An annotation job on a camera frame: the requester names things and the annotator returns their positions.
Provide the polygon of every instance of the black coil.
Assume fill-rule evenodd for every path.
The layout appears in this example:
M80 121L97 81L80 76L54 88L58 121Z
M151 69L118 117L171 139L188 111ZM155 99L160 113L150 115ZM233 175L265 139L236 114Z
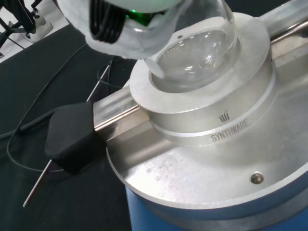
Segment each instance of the black coil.
M115 43L123 30L127 10L104 0L90 2L90 30L92 38L110 44Z

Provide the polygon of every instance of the green light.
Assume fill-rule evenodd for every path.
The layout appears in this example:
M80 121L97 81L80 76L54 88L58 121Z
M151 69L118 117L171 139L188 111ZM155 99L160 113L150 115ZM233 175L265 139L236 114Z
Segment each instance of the green light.
M134 20L135 22L138 22L138 23L140 23L141 25L144 25L144 26L148 26L151 19L152 19L151 14L140 13L140 12L137 12L135 10L128 11L126 17L128 17L128 18Z

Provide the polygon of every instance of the black floor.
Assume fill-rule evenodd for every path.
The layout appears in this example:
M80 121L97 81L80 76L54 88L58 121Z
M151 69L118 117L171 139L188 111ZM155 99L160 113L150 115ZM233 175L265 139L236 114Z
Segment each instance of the black floor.
M57 69L85 44L83 36L67 26L0 65L0 134L12 130L37 93ZM97 79L96 73L111 57L85 47L52 83L28 121L60 105L84 102ZM112 83L123 85L135 61L118 61ZM107 88L99 89L100 98ZM44 168L46 124L18 138L13 154L24 165ZM0 142L5 154L7 140ZM22 204L38 175L0 160L1 231L129 231L124 185L103 158L90 170L69 177L50 174L38 187L29 206Z

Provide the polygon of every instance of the white floor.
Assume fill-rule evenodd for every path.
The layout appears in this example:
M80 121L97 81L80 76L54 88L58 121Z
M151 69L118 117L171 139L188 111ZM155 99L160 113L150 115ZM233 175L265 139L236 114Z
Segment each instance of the white floor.
M32 11L31 4L34 0L24 0L26 7ZM64 18L61 11L57 8L57 6L53 3L52 0L43 0L38 6L38 15L43 16L46 21L50 22L53 25L52 31L48 34L52 34L53 32L61 29L62 27L68 25L68 21ZM3 21L7 24L9 21L16 23L17 20L15 19L14 15L8 12L5 8L0 10L0 17ZM4 28L0 26L0 32L3 32ZM10 39L14 40L24 48L27 48L32 45L31 42L24 39L21 34L12 34ZM4 54L4 57L0 59L0 63L4 60L12 57L13 55L17 54L18 52L22 51L23 49L14 44L13 42L7 40L5 44L0 48L0 52Z

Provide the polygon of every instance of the screw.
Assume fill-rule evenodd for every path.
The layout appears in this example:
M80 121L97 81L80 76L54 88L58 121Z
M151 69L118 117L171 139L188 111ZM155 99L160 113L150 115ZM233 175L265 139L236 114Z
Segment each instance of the screw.
M260 183L262 183L264 181L264 177L263 177L263 175L260 172L256 172L256 173L251 175L250 181L253 184L260 184Z

